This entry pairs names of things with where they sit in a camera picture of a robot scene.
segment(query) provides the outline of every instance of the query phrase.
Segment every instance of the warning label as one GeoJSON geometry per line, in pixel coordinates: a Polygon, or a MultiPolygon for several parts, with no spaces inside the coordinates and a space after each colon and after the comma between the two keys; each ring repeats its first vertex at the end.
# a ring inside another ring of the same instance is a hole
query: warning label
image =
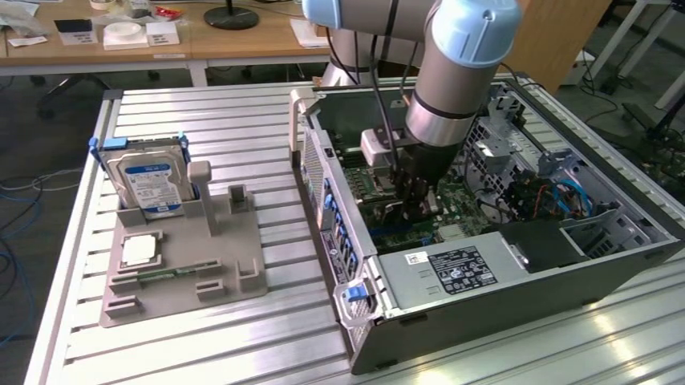
{"type": "Polygon", "coordinates": [[[493,271],[476,246],[432,255],[429,261],[449,294],[497,283],[493,271]]]}

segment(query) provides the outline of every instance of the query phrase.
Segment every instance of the aluminum extrusion table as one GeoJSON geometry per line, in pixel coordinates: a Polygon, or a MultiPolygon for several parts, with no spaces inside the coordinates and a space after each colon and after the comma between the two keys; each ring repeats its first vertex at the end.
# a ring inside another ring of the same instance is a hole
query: aluminum extrusion table
{"type": "MultiPolygon", "coordinates": [[[[256,193],[270,293],[105,329],[101,297],[118,196],[89,159],[27,383],[654,383],[685,381],[685,259],[644,272],[599,303],[353,376],[289,165],[289,92],[309,83],[126,91],[95,135],[183,131],[210,160],[213,189],[256,193]]],[[[532,92],[612,162],[619,153],[541,90],[532,92]]],[[[548,130],[529,115],[529,130],[548,130]]],[[[561,142],[548,130],[547,143],[561,142]]],[[[636,168],[621,168],[659,191],[636,168]]],[[[683,206],[660,201],[684,223],[683,206]]]]}

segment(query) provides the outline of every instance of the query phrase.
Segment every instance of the floor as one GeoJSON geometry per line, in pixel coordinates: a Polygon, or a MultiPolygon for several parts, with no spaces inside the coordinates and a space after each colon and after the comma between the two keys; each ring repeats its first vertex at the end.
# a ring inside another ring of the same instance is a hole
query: floor
{"type": "MultiPolygon", "coordinates": [[[[588,44],[591,51],[600,52],[609,40],[619,24],[612,23],[599,29],[588,44]]],[[[639,39],[637,34],[631,34],[624,40],[611,63],[617,63],[629,46],[639,39]]],[[[305,65],[308,75],[320,75],[322,65],[305,65]]],[[[655,46],[640,64],[632,76],[633,90],[620,88],[612,99],[616,103],[633,102],[640,104],[648,113],[659,119],[663,111],[652,107],[671,82],[685,68],[685,58],[655,46]]],[[[145,71],[115,73],[102,75],[103,80],[115,88],[169,88],[190,87],[192,79],[186,71],[161,71],[161,80],[149,79],[145,71]]],[[[600,74],[597,84],[612,73],[611,66],[600,74]]],[[[230,83],[270,83],[298,80],[297,71],[292,66],[254,67],[253,76],[246,79],[241,74],[241,68],[213,70],[212,85],[230,83]]],[[[62,79],[62,76],[49,76],[47,85],[37,87],[27,77],[0,79],[3,85],[11,83],[0,91],[0,180],[17,176],[38,176],[65,168],[78,168],[85,163],[87,142],[94,130],[95,119],[101,105],[101,91],[93,84],[83,83],[61,98],[54,109],[57,117],[51,121],[42,121],[35,115],[35,102],[62,79]]],[[[612,105],[584,94],[577,87],[565,87],[557,93],[559,99],[569,107],[571,111],[581,118],[605,111],[612,105]]],[[[593,120],[593,124],[616,133],[628,133],[633,128],[621,121],[621,111],[607,114],[593,120]]],[[[674,127],[683,131],[685,128],[684,114],[674,127]]],[[[46,187],[59,187],[74,183],[78,174],[59,176],[51,180],[46,187]]],[[[14,194],[14,197],[31,198],[37,191],[26,191],[14,194]]],[[[0,346],[0,384],[22,383],[30,354],[34,347],[35,333],[41,322],[41,312],[46,305],[51,277],[57,266],[59,250],[62,248],[63,234],[67,230],[75,189],[61,192],[46,192],[42,202],[41,217],[35,224],[17,237],[10,239],[11,246],[19,260],[25,264],[33,292],[35,295],[37,315],[33,322],[27,323],[21,336],[6,346],[0,346]]],[[[2,220],[6,222],[15,213],[23,209],[26,203],[0,200],[2,220]]],[[[0,290],[7,287],[7,274],[0,276],[0,290]]],[[[10,295],[0,301],[0,341],[6,333],[26,323],[30,312],[29,301],[21,285],[17,285],[10,295]]]]}

